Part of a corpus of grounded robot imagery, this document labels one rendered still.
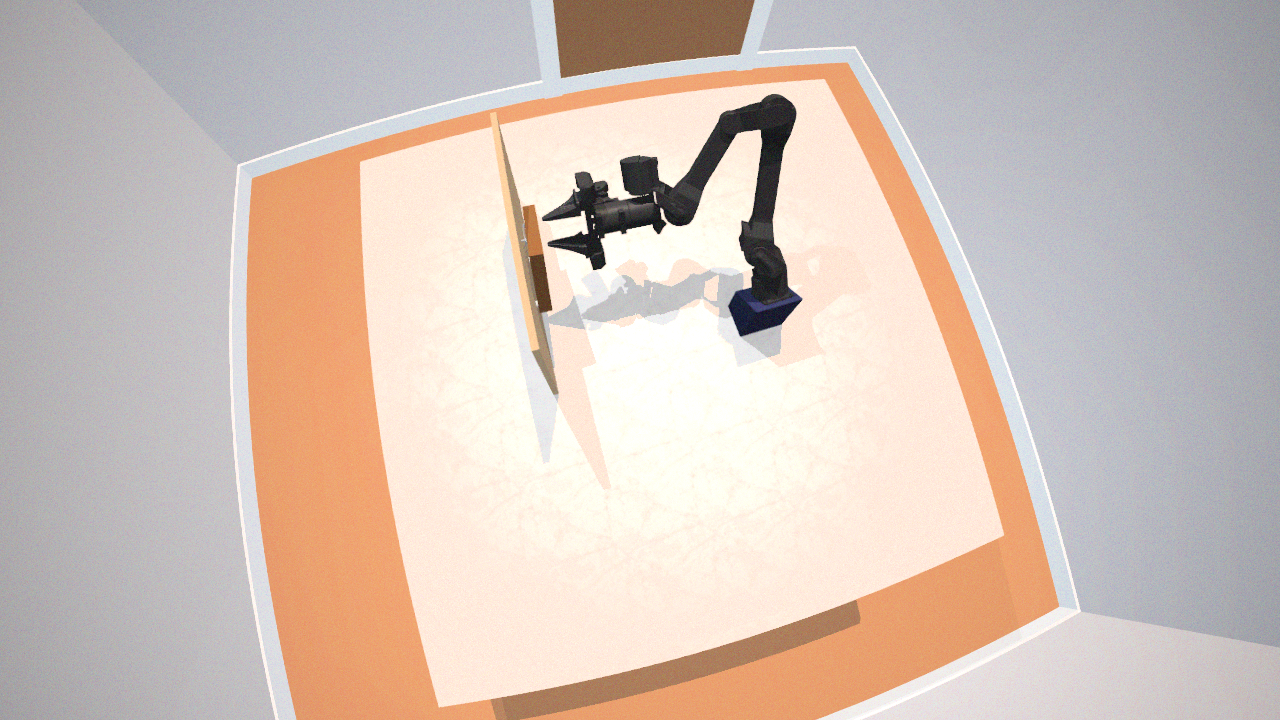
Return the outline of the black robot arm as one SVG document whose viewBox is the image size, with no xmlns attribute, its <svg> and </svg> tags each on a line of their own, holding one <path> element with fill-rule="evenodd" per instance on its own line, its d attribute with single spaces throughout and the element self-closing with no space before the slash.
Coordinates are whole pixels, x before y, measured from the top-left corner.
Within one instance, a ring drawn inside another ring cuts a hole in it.
<svg viewBox="0 0 1280 720">
<path fill-rule="evenodd" d="M 750 279 L 755 299 L 769 305 L 794 297 L 788 291 L 785 258 L 774 245 L 773 215 L 783 150 L 796 117 L 794 102 L 780 94 L 767 95 L 762 102 L 722 111 L 689 173 L 675 188 L 659 181 L 658 158 L 636 155 L 620 159 L 625 191 L 634 196 L 625 199 L 631 229 L 653 224 L 653 229 L 660 234 L 666 222 L 689 225 L 698 211 L 707 182 L 736 135 L 762 129 L 753 214 L 749 222 L 741 220 L 739 243 L 745 261 L 754 266 Z M 660 209 L 666 222 L 660 219 Z"/>
</svg>

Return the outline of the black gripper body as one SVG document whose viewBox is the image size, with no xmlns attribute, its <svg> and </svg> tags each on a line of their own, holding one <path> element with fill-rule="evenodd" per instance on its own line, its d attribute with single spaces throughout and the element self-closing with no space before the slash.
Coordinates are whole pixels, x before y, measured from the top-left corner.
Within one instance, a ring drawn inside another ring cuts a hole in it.
<svg viewBox="0 0 1280 720">
<path fill-rule="evenodd" d="M 625 199 L 620 200 L 617 197 L 612 202 L 594 205 L 596 201 L 596 190 L 593 177 L 588 170 L 573 172 L 573 176 L 579 188 L 579 192 L 576 192 L 579 205 L 586 217 L 588 234 L 582 234 L 582 237 L 588 245 L 588 255 L 594 272 L 605 266 L 605 250 L 602 240 L 605 238 L 605 234 L 614 232 L 627 234 L 627 231 L 631 229 L 631 218 Z"/>
</svg>

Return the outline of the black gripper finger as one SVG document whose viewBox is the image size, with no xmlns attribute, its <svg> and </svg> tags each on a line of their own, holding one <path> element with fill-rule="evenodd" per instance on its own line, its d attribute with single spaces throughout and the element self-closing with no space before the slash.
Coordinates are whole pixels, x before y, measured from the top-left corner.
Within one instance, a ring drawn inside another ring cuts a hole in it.
<svg viewBox="0 0 1280 720">
<path fill-rule="evenodd" d="M 570 219 L 573 217 L 582 217 L 576 190 L 573 188 L 572 191 L 573 193 L 571 195 L 571 197 L 567 201 L 564 201 L 559 208 L 556 208 L 554 210 L 549 211 L 545 217 L 541 217 L 541 222 L 556 222 L 556 220 Z"/>
<path fill-rule="evenodd" d="M 568 237 L 563 237 L 563 238 L 558 238 L 558 240 L 550 240 L 547 243 L 548 243 L 548 247 L 561 249 L 561 250 L 566 249 L 566 250 L 570 250 L 570 251 L 573 251 L 573 252 L 582 254 L 582 255 L 585 255 L 586 259 L 589 259 L 588 245 L 585 243 L 585 240 L 582 237 L 582 231 L 580 231 L 577 234 L 573 234 L 573 236 L 568 236 Z"/>
</svg>

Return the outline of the tan wooden board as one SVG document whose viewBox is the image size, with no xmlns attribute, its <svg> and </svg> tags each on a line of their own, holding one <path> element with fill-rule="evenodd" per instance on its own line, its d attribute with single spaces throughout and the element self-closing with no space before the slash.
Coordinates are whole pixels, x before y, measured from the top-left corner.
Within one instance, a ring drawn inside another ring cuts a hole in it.
<svg viewBox="0 0 1280 720">
<path fill-rule="evenodd" d="M 509 242 L 515 258 L 515 268 L 518 281 L 518 291 L 524 304 L 524 318 L 529 331 L 529 341 L 538 366 L 544 375 L 552 395 L 559 395 L 556 382 L 556 372 L 550 359 L 550 350 L 547 341 L 547 332 L 541 319 L 541 313 L 536 306 L 538 296 L 532 282 L 532 268 L 529 263 L 529 246 L 524 228 L 522 208 L 518 199 L 518 190 L 515 184 L 509 158 L 506 152 L 504 138 L 502 137 L 500 123 L 497 111 L 490 113 L 493 138 L 497 149 L 498 170 L 500 174 L 502 195 L 504 199 L 506 220 L 509 228 Z M 524 240 L 525 236 L 525 240 Z"/>
</svg>

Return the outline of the brown wooden picture frame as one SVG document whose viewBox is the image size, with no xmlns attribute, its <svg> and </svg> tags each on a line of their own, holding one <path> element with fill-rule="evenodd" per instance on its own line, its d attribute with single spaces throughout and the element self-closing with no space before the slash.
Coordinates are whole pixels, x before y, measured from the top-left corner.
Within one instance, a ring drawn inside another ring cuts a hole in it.
<svg viewBox="0 0 1280 720">
<path fill-rule="evenodd" d="M 539 232 L 538 215 L 535 211 L 535 204 L 524 206 L 524 228 L 527 237 L 525 245 L 529 246 L 529 263 L 532 268 L 532 282 L 536 291 L 538 301 L 536 306 L 540 313 L 550 313 L 550 287 L 547 277 L 547 265 L 544 260 L 544 250 L 541 246 L 541 237 Z"/>
</svg>

